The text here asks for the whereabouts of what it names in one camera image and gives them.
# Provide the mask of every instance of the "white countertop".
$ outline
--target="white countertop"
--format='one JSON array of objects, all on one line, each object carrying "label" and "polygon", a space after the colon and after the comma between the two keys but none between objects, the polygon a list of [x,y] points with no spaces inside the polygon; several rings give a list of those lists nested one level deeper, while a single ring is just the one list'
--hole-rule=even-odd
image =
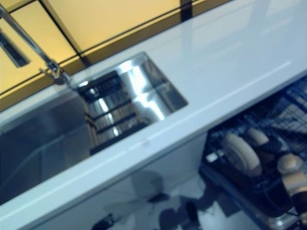
[{"label": "white countertop", "polygon": [[[307,1],[235,0],[73,77],[145,51],[188,105],[0,207],[3,230],[33,226],[307,73]],[[49,87],[0,114],[14,119],[56,96]]]}]

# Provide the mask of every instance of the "open dishwasher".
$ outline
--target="open dishwasher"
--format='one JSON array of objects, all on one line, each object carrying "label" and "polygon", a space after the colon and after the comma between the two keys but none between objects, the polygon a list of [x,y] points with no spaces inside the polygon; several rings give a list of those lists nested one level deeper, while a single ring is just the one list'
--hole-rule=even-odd
[{"label": "open dishwasher", "polygon": [[[306,163],[307,76],[211,129],[201,173],[263,228],[296,229],[306,216]],[[289,180],[283,166],[300,173]]]}]

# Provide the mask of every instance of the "white plate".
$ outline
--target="white plate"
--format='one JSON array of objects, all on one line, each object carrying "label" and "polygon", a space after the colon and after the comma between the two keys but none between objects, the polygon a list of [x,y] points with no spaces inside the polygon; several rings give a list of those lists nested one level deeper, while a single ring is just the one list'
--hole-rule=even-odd
[{"label": "white plate", "polygon": [[245,175],[261,175],[262,167],[259,157],[243,138],[227,133],[223,139],[223,150],[233,166]]}]

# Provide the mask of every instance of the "floor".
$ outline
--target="floor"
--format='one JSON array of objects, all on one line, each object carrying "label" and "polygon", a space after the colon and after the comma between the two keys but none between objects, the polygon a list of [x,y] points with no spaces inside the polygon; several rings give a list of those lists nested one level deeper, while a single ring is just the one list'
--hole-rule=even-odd
[{"label": "floor", "polygon": [[161,194],[111,229],[122,230],[187,230],[186,203],[198,209],[203,230],[259,230],[260,228],[229,197],[210,182],[195,175],[171,191]]}]

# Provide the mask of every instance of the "sink basin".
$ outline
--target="sink basin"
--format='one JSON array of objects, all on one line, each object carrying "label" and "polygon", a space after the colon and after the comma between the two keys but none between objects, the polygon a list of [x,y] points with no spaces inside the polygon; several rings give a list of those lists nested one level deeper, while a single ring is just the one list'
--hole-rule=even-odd
[{"label": "sink basin", "polygon": [[76,91],[1,127],[0,204],[187,105],[145,53]]}]

